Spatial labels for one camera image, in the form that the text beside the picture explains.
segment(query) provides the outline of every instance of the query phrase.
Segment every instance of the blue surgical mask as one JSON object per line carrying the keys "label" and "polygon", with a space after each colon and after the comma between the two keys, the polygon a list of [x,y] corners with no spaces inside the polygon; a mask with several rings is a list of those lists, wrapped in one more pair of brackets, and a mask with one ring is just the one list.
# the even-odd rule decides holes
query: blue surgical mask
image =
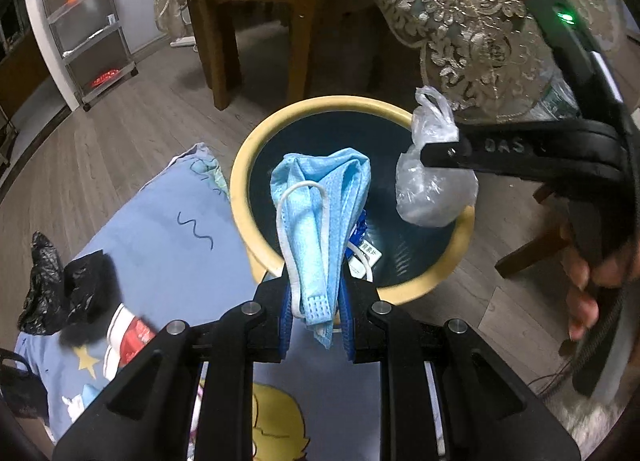
{"label": "blue surgical mask", "polygon": [[331,345],[340,269],[350,232],[369,192],[369,158],[286,154],[271,174],[276,228],[291,285],[291,310]]}

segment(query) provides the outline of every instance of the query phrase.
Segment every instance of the yellow cartoon character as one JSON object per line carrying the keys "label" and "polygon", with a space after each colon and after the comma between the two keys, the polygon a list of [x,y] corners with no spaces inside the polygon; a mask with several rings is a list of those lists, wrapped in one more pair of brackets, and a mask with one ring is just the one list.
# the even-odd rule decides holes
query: yellow cartoon character
{"label": "yellow cartoon character", "polygon": [[296,461],[305,458],[309,443],[300,408],[289,394],[254,383],[252,405],[254,459]]}

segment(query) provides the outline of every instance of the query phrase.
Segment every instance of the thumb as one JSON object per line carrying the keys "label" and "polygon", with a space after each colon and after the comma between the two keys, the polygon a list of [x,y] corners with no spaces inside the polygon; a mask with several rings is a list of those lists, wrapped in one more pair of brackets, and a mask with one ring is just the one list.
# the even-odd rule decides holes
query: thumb
{"label": "thumb", "polygon": [[[629,268],[631,255],[634,253],[633,248],[631,241],[626,242],[622,248],[612,253],[600,266],[596,267],[591,277],[594,284],[603,287],[619,287]],[[636,253],[629,280],[637,279],[639,276],[640,261],[638,260],[638,253]]]}

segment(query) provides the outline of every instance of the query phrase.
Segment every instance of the green led light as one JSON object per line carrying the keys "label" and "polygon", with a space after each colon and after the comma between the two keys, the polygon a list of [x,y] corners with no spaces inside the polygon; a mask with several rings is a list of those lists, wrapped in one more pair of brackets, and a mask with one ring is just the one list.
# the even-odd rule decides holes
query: green led light
{"label": "green led light", "polygon": [[556,14],[560,19],[562,19],[564,22],[566,22],[567,24],[575,24],[574,22],[574,16],[569,15],[569,14],[564,14],[562,12],[558,12]]}

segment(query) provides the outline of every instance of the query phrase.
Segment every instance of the shelf rack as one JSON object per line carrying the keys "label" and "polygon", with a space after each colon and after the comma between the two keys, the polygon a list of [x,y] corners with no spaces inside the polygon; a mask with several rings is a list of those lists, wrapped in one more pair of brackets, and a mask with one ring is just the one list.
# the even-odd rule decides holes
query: shelf rack
{"label": "shelf rack", "polygon": [[[42,0],[60,60],[88,111],[91,102],[127,74],[138,70],[131,57],[114,0]],[[99,76],[118,72],[92,88]]]}

